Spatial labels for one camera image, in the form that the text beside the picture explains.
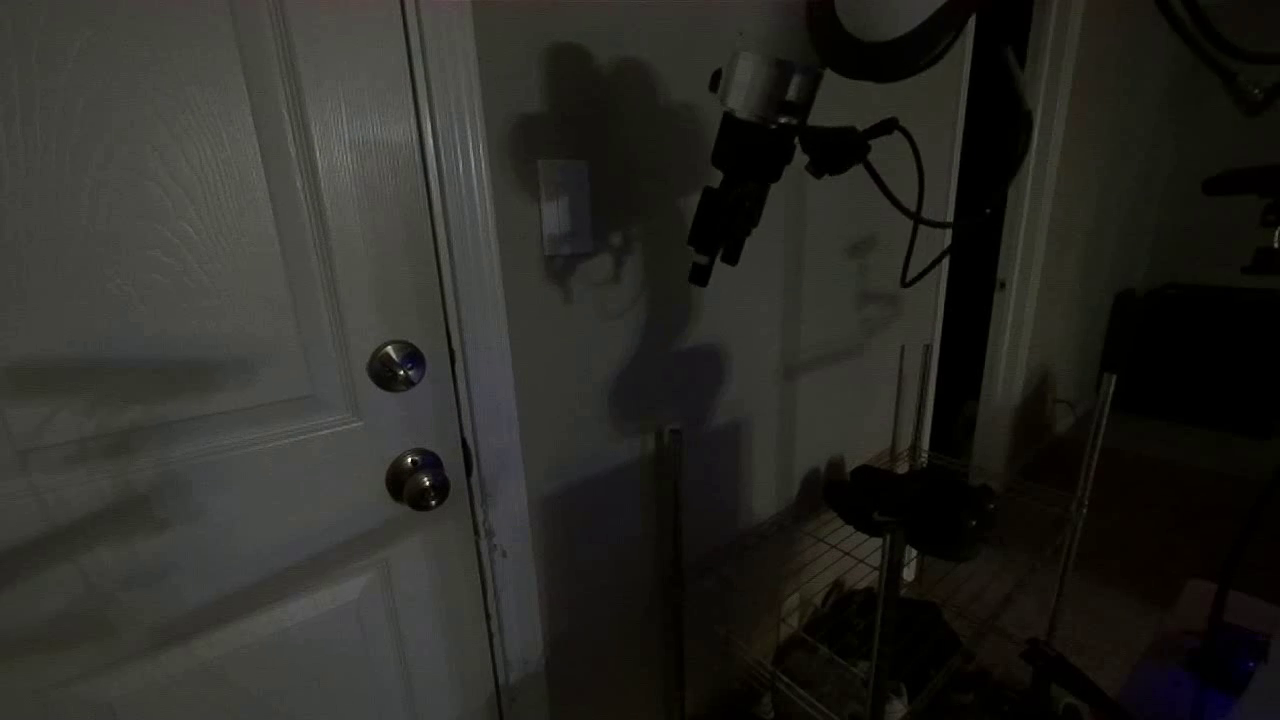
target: wall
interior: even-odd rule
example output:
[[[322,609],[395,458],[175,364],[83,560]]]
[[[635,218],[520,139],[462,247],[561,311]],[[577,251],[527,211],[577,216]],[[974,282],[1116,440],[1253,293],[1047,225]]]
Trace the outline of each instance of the wall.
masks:
[[[1277,2],[1215,7],[1235,7],[1254,28],[1280,28]],[[1054,191],[1040,202],[1047,206],[1047,241],[1029,314],[1037,328],[1033,385],[1050,381],[1050,394],[1067,402],[1091,394],[1120,287],[1244,282],[1238,262],[1264,241],[1258,202],[1207,201],[1200,181],[1280,159],[1277,132],[1280,113],[1238,117],[1151,2],[1084,2]]]
[[[671,532],[646,467],[654,429],[688,434],[681,502],[696,567],[780,514],[808,467],[885,450],[898,343],[914,364],[935,333],[939,287],[895,293],[906,227],[863,177],[810,183],[793,168],[744,262],[709,293],[684,282],[688,211],[713,181],[705,89],[747,14],[729,0],[477,2],[555,720],[665,714]],[[826,81],[815,119],[898,113],[939,216],[961,97],[952,51],[895,89]],[[898,149],[875,155],[904,188]],[[543,254],[535,159],[584,159],[596,251]]]

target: white door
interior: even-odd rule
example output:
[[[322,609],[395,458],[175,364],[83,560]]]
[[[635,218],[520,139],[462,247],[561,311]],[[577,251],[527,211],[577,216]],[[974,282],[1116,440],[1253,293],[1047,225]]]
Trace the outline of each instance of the white door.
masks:
[[[0,2],[0,714],[481,720],[399,0]],[[427,377],[362,364],[410,341]],[[384,486],[408,449],[450,497]]]

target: light switch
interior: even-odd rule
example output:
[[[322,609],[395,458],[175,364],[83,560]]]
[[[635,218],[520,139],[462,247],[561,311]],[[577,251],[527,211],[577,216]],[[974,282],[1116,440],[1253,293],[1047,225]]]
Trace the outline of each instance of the light switch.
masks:
[[[591,171],[588,159],[535,159],[543,254],[591,254]]]

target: cable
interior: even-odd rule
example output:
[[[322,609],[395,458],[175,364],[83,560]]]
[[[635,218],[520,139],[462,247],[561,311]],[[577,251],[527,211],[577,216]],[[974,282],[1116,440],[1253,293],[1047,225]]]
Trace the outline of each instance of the cable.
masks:
[[[1218,46],[1223,56],[1238,58],[1238,62],[1280,62],[1280,51],[1254,51],[1254,46],[1244,46],[1235,44],[1228,33],[1218,33],[1211,23],[1211,14],[1205,13],[1200,0],[1180,0],[1184,14],[1190,18],[1190,28],[1211,44]]]
[[[879,124],[868,127],[868,134],[885,134],[885,132],[895,132],[895,134],[906,144],[906,153],[911,153],[911,168],[914,168],[914,206],[906,206],[906,202],[885,183],[885,177],[879,177],[879,168],[875,168],[871,159],[863,159],[863,168],[868,168],[871,183],[879,188],[879,194],[885,194],[898,216],[911,218],[911,236],[906,236],[906,251],[904,251],[904,267],[898,267],[895,282],[898,282],[898,287],[914,287],[923,274],[932,274],[932,271],[952,254],[952,244],[947,244],[947,247],[939,247],[923,267],[911,271],[911,262],[914,262],[914,244],[920,244],[920,227],[954,227],[954,218],[932,218],[932,216],[923,216],[923,181],[928,181],[928,177],[923,177],[923,153],[920,153],[914,134],[911,134],[898,119],[879,119]]]
[[[1207,14],[1200,13],[1205,23],[1197,23],[1197,14],[1184,14],[1184,0],[1157,0],[1157,13],[1165,14],[1165,23],[1174,33],[1174,39],[1184,39],[1184,46],[1232,90],[1232,101],[1254,117],[1264,106],[1271,106],[1280,101],[1280,84],[1258,84],[1258,81],[1246,81],[1238,66],[1232,66],[1228,58],[1218,56],[1232,56],[1232,51],[1244,51],[1244,46],[1232,46],[1232,39],[1223,39]]]

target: door frame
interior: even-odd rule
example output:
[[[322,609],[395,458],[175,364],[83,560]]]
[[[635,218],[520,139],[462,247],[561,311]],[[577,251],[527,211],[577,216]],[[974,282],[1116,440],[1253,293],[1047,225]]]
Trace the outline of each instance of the door frame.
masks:
[[[1019,181],[1009,191],[999,296],[984,359],[970,463],[984,475],[1009,475],[1009,434],[1033,381],[1037,305],[1050,231],[1054,168],[1062,155],[1075,58],[1084,44],[1088,0],[1040,0],[1029,44],[1029,101],[1037,139]]]
[[[543,621],[514,402],[506,293],[487,177],[472,0],[399,0],[415,71],[444,311],[472,455],[472,519],[487,594],[500,713],[543,720]]]

